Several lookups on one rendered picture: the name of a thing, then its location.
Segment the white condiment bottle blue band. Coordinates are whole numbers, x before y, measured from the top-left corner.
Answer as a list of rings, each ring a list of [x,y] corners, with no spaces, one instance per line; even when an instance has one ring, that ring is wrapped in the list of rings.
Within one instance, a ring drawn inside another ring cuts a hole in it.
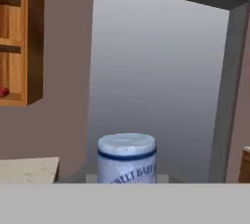
[[[98,141],[98,182],[155,183],[156,142],[142,133],[105,135]]]

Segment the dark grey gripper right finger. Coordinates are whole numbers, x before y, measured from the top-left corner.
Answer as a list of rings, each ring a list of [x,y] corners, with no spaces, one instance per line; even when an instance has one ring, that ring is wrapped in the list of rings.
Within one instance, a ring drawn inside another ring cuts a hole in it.
[[[158,183],[184,183],[185,180],[179,176],[166,162],[156,163],[156,178]]]

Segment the wooden open wall shelf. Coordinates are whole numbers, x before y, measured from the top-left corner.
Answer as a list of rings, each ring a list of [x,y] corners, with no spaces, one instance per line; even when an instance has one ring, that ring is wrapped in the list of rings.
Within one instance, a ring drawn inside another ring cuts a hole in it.
[[[43,98],[45,0],[0,0],[0,107],[25,107]]]

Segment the grey doorway frame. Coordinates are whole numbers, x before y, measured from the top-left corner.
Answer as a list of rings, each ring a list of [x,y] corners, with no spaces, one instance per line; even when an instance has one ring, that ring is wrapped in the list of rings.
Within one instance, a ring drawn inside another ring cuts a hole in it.
[[[207,181],[224,183],[229,167],[229,148],[235,118],[244,51],[250,36],[250,0],[186,0],[229,11],[219,100],[212,139]]]

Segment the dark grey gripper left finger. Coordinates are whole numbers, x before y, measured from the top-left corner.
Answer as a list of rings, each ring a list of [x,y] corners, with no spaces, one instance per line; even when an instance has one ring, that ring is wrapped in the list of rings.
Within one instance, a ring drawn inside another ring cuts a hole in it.
[[[90,161],[81,165],[79,169],[73,174],[59,178],[58,183],[97,184],[98,183],[97,163],[95,161]]]

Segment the wooden base cabinet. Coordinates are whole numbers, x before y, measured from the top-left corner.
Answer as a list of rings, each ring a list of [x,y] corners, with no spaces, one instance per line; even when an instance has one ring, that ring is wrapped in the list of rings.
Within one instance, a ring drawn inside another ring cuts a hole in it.
[[[243,149],[238,182],[250,183],[250,147]]]

